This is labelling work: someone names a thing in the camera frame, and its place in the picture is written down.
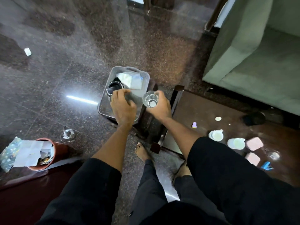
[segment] black sleeve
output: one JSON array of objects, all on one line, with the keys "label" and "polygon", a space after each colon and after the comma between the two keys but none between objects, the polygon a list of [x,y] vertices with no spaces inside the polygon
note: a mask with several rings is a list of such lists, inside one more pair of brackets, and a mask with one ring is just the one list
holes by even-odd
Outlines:
[{"label": "black sleeve", "polygon": [[187,164],[199,188],[231,224],[300,222],[299,189],[270,178],[226,145],[201,137]]},{"label": "black sleeve", "polygon": [[111,224],[121,173],[99,159],[88,159],[51,201],[40,224]]}]

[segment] leg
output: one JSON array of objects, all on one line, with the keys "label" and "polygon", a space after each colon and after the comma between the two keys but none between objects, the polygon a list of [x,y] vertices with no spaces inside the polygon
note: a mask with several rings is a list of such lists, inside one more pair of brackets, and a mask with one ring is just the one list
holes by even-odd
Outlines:
[{"label": "leg", "polygon": [[137,144],[135,153],[145,162],[145,167],[132,203],[129,215],[130,225],[140,224],[168,203],[163,187],[157,178],[153,161],[141,143]]},{"label": "leg", "polygon": [[178,193],[180,201],[199,207],[208,215],[216,217],[226,222],[223,212],[220,212],[216,205],[212,203],[204,193],[198,188],[191,176],[190,170],[184,162],[174,179],[174,187]]}]

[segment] sofa armrest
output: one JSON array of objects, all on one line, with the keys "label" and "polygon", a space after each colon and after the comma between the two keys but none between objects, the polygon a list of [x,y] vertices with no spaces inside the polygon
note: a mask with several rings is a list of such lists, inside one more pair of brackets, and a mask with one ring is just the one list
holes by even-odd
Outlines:
[{"label": "sofa armrest", "polygon": [[273,0],[236,0],[210,54],[203,80],[218,84],[259,46]]}]

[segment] foot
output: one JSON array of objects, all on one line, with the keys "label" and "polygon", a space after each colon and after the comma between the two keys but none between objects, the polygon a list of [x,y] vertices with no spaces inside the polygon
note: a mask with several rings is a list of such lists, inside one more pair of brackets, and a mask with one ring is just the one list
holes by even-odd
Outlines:
[{"label": "foot", "polygon": [[134,152],[138,158],[140,158],[143,162],[145,162],[146,160],[152,160],[151,156],[148,154],[147,150],[144,148],[144,146],[142,145],[141,142],[137,143],[137,147],[135,148],[135,152]]},{"label": "foot", "polygon": [[182,176],[185,176],[185,175],[190,175],[190,176],[192,175],[191,172],[190,172],[190,170],[189,170],[189,167],[188,167],[186,161],[179,168],[177,174],[175,175],[175,177],[173,179],[172,184],[174,185],[174,182],[175,182],[176,178],[182,177]]}]

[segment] person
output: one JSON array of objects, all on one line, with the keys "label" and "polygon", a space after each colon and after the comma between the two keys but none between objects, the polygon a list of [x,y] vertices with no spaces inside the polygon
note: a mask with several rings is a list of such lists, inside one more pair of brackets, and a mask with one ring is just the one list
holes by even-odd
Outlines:
[{"label": "person", "polygon": [[[114,91],[111,98],[116,132],[72,176],[38,225],[111,224],[126,140],[137,110],[126,101],[128,92]],[[272,179],[226,145],[173,120],[169,101],[158,92],[158,104],[147,111],[170,131],[188,166],[184,163],[174,180],[180,201],[168,203],[151,157],[138,144],[135,152],[145,167],[129,224],[300,223],[299,189]]]}]

